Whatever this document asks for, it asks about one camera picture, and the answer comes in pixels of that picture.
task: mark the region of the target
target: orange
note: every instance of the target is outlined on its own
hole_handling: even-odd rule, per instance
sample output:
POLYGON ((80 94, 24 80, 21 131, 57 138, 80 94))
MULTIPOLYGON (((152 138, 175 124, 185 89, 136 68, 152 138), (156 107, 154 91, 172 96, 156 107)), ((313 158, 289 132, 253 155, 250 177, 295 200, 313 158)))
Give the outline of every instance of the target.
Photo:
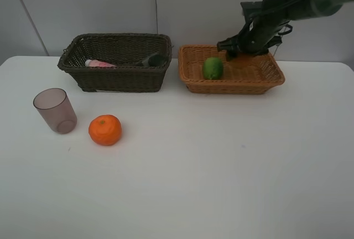
POLYGON ((122 136, 122 126, 113 115, 98 116, 88 127, 90 137, 94 142, 103 146, 115 144, 122 136))

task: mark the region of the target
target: light brown wicker basket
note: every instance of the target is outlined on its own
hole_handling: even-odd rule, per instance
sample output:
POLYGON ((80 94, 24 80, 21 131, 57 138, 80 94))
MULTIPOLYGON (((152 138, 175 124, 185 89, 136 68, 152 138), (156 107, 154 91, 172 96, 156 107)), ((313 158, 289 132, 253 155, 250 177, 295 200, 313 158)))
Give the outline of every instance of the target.
POLYGON ((285 81, 271 54, 241 54, 226 61, 226 52, 218 52, 214 45, 183 45, 179 49, 178 64, 181 80, 196 93, 263 94, 285 81), (223 62, 220 80, 205 80, 203 77, 203 63, 210 57, 219 57, 223 62))

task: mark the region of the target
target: wicker basket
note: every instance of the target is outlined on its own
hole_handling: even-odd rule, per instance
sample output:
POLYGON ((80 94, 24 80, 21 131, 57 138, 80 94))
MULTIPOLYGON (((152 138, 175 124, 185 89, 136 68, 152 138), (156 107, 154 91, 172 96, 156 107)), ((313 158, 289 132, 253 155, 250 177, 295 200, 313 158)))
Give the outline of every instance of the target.
POLYGON ((284 83, 285 78, 271 54, 260 56, 240 55, 226 61, 226 52, 218 52, 213 45, 184 45, 179 50, 179 76, 191 92, 263 94, 284 83), (205 80, 204 61, 219 57, 224 64, 220 80, 205 80))
POLYGON ((83 91, 156 92, 171 62, 171 41, 158 34, 83 34, 61 56, 58 67, 69 73, 83 91), (137 66, 159 52, 167 61, 159 67, 137 66), (86 67, 97 59, 117 67, 86 67))

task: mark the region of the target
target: translucent pink cup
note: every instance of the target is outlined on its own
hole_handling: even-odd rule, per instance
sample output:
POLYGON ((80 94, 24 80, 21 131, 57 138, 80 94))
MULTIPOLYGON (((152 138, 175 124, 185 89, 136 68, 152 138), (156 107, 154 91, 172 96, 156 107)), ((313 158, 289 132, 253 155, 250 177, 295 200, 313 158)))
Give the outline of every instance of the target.
POLYGON ((42 91, 34 98, 33 105, 54 132, 66 134, 76 127, 77 118, 64 90, 42 91))

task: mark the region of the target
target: lime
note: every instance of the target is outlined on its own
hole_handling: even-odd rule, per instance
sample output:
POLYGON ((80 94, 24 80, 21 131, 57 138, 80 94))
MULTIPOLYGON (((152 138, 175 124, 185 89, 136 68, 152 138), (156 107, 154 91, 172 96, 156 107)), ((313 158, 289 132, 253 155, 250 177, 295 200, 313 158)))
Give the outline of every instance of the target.
POLYGON ((203 75, 207 80, 219 80, 223 73, 223 63, 220 58, 208 58, 203 64, 203 75))

